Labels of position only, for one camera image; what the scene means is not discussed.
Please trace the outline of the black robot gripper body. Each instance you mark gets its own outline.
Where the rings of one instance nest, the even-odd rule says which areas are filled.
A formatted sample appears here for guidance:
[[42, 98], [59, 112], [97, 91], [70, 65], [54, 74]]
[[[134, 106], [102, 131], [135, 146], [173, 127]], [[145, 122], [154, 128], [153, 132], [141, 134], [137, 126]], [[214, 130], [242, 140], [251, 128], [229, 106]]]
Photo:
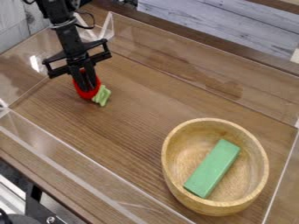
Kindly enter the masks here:
[[85, 42], [81, 38], [75, 17], [79, 6], [75, 1], [78, 0], [36, 0], [42, 14], [51, 21], [51, 28], [62, 46], [62, 51], [43, 61], [51, 78], [71, 74], [70, 66], [85, 69], [86, 60], [93, 61], [95, 68], [102, 60], [111, 58], [107, 39]]

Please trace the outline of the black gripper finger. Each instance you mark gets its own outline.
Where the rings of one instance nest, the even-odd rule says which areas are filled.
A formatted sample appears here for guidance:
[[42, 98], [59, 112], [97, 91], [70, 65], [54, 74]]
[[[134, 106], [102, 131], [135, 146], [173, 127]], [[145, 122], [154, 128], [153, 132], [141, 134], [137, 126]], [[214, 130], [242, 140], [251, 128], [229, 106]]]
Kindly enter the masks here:
[[85, 66], [85, 84], [86, 84], [86, 89], [95, 89], [98, 85], [98, 79], [97, 79], [97, 73], [95, 73], [95, 68], [93, 61], [87, 59], [83, 63]]
[[83, 92], [87, 92], [90, 90], [87, 82], [85, 81], [83, 74], [81, 73], [81, 68], [78, 66], [70, 66], [70, 71], [73, 78], [79, 86], [79, 89]]

